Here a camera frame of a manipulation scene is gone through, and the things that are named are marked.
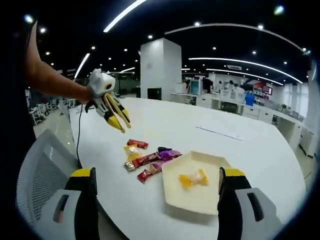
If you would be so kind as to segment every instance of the black ceiling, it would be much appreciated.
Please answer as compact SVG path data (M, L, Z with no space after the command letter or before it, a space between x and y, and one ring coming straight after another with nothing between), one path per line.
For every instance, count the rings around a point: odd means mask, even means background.
M188 58L229 58L255 62L279 69L306 82L310 69L310 56L306 56L286 41L271 34L242 27L198 27L169 35L165 32L188 27L199 21L202 24L234 23L250 26L263 24L266 30L293 41L300 47L317 54L319 37L314 33L317 18L308 1L292 3L277 0L147 0L108 33L105 27L134 0L55 2L40 12L38 25L47 28L38 33L38 49L43 61L54 63L54 68L77 69L86 53L91 53L78 78L86 77L94 68L105 71L136 67L139 75L138 50L153 40L165 37L182 47L182 64L191 72L208 73L206 68L225 69L232 64L242 72L273 79L296 82L293 79L263 67L244 63L217 60L188 60ZM277 5L285 7L285 14L274 15Z

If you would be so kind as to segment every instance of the curved light strip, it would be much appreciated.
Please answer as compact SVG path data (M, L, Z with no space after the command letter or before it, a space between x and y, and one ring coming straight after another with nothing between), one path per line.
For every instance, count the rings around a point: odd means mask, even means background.
M267 34L271 34L273 36L276 36L282 40L285 40L286 42L288 42L289 44L295 46L297 49L299 49L301 52L305 53L305 51L303 50L303 48L299 47L297 44L295 44L293 41L290 41L289 39L273 32L273 31L269 31L269 30L265 30L265 29L259 29L257 26L250 26L250 25L244 25L244 24L236 24L236 23L208 23L208 24L201 24L200 26L186 26L186 27L182 27L179 29L175 29L172 31L167 31L164 34L168 35L168 34L173 34L176 32L180 32L180 31L184 31L184 30L189 30L189 29L196 29L196 28L202 28L202 27L213 27L213 26L231 26L231 27L240 27L240 28L247 28L247 29L254 29L254 30L258 30L261 32L265 32Z
M270 82L273 82L273 83L275 83L275 84L279 84L279 85L283 86L283 84L282 84L282 83L280 83L280 82L277 82L277 81L271 80L271 79L269 79L269 78L265 78L265 77L263 77L263 76L257 76L257 75L249 74L249 73L246 73L246 72L240 72L240 71L229 71L229 70L212 69L212 68L207 68L206 70L207 70L207 71L228 72L228 73L234 73L234 74L243 74L243 75L248 75L248 76L252 76L252 77L256 77L256 78L260 78L260 79L268 80L268 81L270 81Z
M296 80L298 83L301 83L301 84L303 83L299 79L295 78L294 76L291 76L288 73L285 73L284 71L280 71L280 70L275 69L273 67L262 65L262 64L259 64L259 63L256 63L256 62L252 62L252 61L243 61L243 60L230 59L230 58L220 58L220 57L193 57L193 58L189 58L189 60L222 60L222 61L232 61L232 62L238 62L238 63L244 63L244 64L252 64L252 65L264 67L266 69L271 69L273 71L276 71L278 73L284 74L284 75Z
M123 19L127 14L129 14L132 10L134 10L139 5L143 4L147 0L136 0L130 6L128 6L125 10L123 10L118 16L113 19L112 22L109 23L108 26L103 30L104 33L109 32L121 19Z
M122 70L122 71L121 71L121 73L128 72L128 71L133 70L133 69L135 69L135 67L131 67L131 68L128 68L128 69Z
M78 70L75 72L75 75L74 75L74 79L76 79L78 77L78 74L80 73L80 70L82 69L82 67L84 66L85 62L87 61L88 57L90 56L90 53L87 53L82 62L80 63L80 66L78 68Z

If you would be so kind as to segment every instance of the hexagonal plate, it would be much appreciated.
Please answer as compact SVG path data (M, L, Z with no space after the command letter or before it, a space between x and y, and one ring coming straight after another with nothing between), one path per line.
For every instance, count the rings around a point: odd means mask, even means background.
M167 204L189 211L218 215L219 168L230 167L225 158L191 151L162 166L164 196ZM209 184L185 189L180 174L193 174L203 169Z

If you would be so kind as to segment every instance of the floor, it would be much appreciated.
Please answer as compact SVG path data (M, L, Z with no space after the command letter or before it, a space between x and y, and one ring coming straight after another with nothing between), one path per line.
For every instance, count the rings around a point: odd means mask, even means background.
M34 128L35 135L38 137L44 130L52 130L63 145L74 155L76 155L76 145L73 140L71 125L68 118L62 114L59 109L51 112L47 119L38 124ZM304 177L306 189L309 190L313 184L313 179L316 175L317 163L316 157L306 157L303 150L298 148L295 151L296 158L300 164L301 171ZM120 239L110 227L104 217L99 215L99 232L100 239Z

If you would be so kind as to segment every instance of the cable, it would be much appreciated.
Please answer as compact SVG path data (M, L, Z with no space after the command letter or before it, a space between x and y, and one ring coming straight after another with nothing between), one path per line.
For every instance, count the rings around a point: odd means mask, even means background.
M80 162L80 158L79 158L79 153L78 153L78 148L79 148L79 140L80 140L80 120L81 120L81 115L82 115L82 110L84 108L84 105L81 105L81 111L80 111L80 116L79 116L79 128L78 128L78 140L76 143L76 156L78 157L78 160Z

